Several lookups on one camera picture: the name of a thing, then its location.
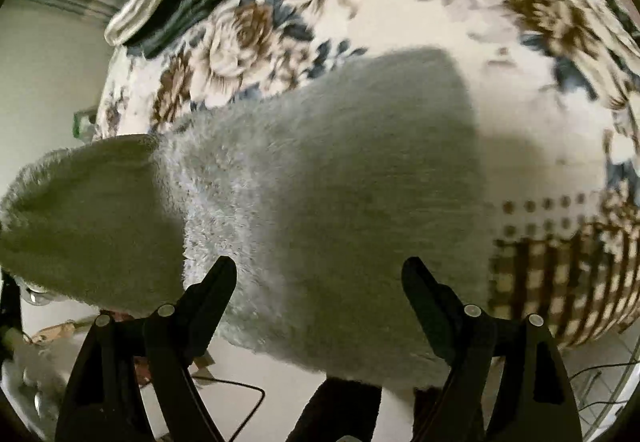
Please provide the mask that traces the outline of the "grey fluffy pants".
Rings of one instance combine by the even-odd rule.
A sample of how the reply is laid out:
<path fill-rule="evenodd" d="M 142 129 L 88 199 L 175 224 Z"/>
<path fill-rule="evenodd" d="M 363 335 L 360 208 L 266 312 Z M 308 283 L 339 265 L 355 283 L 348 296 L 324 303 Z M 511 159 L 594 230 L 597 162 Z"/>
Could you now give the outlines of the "grey fluffy pants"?
<path fill-rule="evenodd" d="M 447 367 L 402 291 L 416 255 L 486 297 L 484 181 L 454 60 L 417 48 L 308 85 L 192 113 L 164 134 L 62 149 L 1 202 L 1 265 L 30 284 L 145 315 L 225 255 L 238 282 L 219 335 L 388 388 Z"/>

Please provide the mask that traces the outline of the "floral bed blanket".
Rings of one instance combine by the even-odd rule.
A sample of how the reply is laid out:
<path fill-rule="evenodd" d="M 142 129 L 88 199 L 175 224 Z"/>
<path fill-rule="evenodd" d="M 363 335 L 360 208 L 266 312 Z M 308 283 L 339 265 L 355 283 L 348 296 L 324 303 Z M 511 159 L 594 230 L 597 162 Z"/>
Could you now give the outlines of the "floral bed blanket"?
<path fill-rule="evenodd" d="M 639 315 L 639 23 L 625 0 L 224 0 L 152 59 L 114 46 L 96 137 L 437 47 L 488 137 L 489 307 L 564 348 Z"/>

